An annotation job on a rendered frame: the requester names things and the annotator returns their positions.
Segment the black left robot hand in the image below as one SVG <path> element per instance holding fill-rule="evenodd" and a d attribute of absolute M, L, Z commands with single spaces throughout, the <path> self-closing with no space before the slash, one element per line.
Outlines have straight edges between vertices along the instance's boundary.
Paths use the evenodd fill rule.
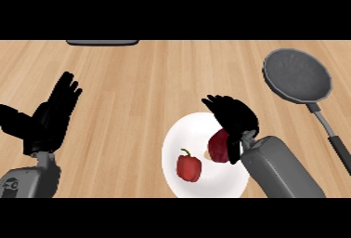
<path fill-rule="evenodd" d="M 0 104 L 0 129 L 24 141 L 24 155 L 55 152 L 61 148 L 82 93 L 74 74 L 64 72 L 49 100 L 40 104 L 33 116 Z"/>

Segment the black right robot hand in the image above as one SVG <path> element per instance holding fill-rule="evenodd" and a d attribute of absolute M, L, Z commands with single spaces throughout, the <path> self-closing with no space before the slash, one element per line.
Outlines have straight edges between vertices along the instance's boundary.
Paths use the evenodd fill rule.
<path fill-rule="evenodd" d="M 214 113 L 216 119 L 229 134 L 226 140 L 231 164 L 241 160 L 241 140 L 245 131 L 254 131 L 254 137 L 260 134 L 260 121 L 250 107 L 229 96 L 208 95 L 203 103 Z"/>

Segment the dark red pear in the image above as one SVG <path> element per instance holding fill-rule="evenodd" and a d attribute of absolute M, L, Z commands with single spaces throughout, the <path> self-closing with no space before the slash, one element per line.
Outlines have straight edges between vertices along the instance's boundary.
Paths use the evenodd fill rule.
<path fill-rule="evenodd" d="M 229 134 L 226 133 L 225 129 L 220 129 L 208 141 L 207 150 L 211 160 L 216 163 L 226 163 L 229 161 L 228 137 Z"/>

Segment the dark grey frying pan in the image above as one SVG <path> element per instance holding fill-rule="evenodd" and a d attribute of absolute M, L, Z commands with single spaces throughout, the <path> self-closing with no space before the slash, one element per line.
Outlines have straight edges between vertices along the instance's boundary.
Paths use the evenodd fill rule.
<path fill-rule="evenodd" d="M 328 134 L 329 143 L 351 176 L 351 152 L 347 150 L 341 137 L 335 134 L 319 106 L 319 102 L 332 92 L 332 77 L 322 62 L 298 49 L 276 49 L 263 61 L 263 78 L 281 98 L 304 104 L 316 115 Z"/>

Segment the white round plate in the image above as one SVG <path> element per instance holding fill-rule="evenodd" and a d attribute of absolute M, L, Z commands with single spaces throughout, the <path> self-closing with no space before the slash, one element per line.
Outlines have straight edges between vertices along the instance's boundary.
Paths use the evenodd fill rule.
<path fill-rule="evenodd" d="M 214 162 L 208 142 L 223 127 L 210 112 L 186 115 L 170 128 L 163 147 L 163 169 L 180 198 L 239 198 L 250 174 L 242 162 Z"/>

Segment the red bell pepper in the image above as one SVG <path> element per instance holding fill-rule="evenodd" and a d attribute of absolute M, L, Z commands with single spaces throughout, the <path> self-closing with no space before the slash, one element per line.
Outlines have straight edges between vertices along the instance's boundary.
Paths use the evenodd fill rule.
<path fill-rule="evenodd" d="M 188 182 L 197 182 L 203 174 L 203 162 L 191 155 L 188 149 L 182 149 L 186 155 L 179 156 L 177 160 L 177 176 Z"/>

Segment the dark grey flat appliance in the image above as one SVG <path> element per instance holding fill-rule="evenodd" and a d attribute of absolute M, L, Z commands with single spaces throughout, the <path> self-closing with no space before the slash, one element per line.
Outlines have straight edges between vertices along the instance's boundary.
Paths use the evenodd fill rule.
<path fill-rule="evenodd" d="M 135 46 L 141 40 L 67 40 L 71 46 Z"/>

